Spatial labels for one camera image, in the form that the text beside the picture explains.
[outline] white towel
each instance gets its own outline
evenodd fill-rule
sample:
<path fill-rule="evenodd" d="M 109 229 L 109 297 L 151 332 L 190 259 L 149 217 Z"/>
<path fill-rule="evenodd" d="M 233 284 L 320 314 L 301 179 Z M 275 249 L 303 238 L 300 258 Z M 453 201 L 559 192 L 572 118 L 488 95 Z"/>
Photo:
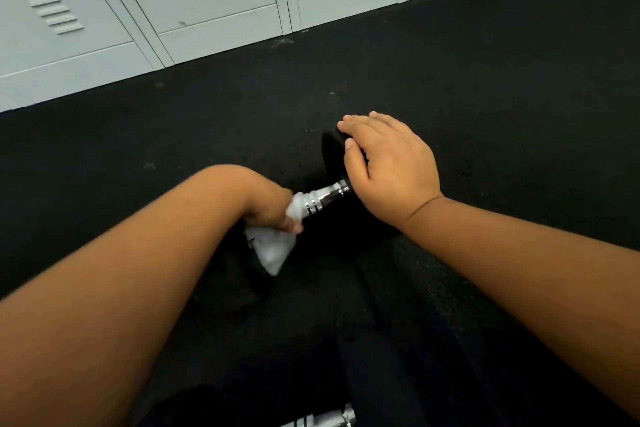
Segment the white towel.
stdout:
<path fill-rule="evenodd" d="M 303 194 L 299 192 L 291 199 L 287 208 L 287 216 L 302 221 L 307 214 Z M 260 263 L 267 272 L 275 277 L 282 264 L 296 244 L 296 236 L 292 233 L 279 232 L 270 228 L 247 227 L 244 230 L 249 246 L 253 248 Z"/>

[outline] locker vent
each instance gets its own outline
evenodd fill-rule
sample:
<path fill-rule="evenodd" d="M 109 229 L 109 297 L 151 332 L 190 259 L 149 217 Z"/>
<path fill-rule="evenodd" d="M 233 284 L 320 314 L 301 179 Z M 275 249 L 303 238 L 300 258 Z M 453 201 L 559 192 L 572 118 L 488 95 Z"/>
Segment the locker vent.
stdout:
<path fill-rule="evenodd" d="M 26 0 L 36 15 L 44 19 L 56 34 L 65 34 L 84 28 L 61 0 Z"/>

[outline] hand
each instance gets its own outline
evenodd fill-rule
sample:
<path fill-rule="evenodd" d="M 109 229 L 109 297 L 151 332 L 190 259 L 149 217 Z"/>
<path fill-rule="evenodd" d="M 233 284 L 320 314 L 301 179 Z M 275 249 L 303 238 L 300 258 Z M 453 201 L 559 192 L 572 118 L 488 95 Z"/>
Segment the hand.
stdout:
<path fill-rule="evenodd" d="M 246 184 L 248 189 L 248 209 L 244 214 L 247 225 L 281 230 L 293 234 L 302 232 L 300 221 L 285 213 L 291 203 L 292 192 L 257 172 L 248 171 Z"/>
<path fill-rule="evenodd" d="M 401 229 L 425 204 L 442 197 L 433 152 L 404 123 L 371 112 L 345 115 L 338 129 L 353 136 L 344 143 L 353 190 L 380 220 Z"/>

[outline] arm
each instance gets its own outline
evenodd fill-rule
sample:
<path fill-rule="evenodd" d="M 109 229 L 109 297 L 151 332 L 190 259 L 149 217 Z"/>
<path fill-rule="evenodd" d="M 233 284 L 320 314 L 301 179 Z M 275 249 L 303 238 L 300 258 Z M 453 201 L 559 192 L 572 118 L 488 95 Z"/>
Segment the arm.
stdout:
<path fill-rule="evenodd" d="M 338 127 L 355 138 L 345 164 L 374 215 L 474 282 L 640 420 L 640 253 L 443 197 L 431 150 L 388 115 L 346 115 Z"/>
<path fill-rule="evenodd" d="M 204 267 L 243 216 L 300 232 L 291 193 L 204 169 L 0 302 L 0 424 L 123 420 Z"/>

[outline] forearm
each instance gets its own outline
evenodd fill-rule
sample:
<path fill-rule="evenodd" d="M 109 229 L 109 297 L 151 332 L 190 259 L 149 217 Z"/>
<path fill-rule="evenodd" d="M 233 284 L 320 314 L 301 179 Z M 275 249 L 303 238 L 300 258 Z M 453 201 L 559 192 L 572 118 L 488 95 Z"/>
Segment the forearm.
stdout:
<path fill-rule="evenodd" d="M 446 198 L 402 231 L 640 418 L 640 253 Z"/>
<path fill-rule="evenodd" d="M 0 302 L 0 424 L 123 418 L 246 210 L 244 171 L 199 172 Z"/>

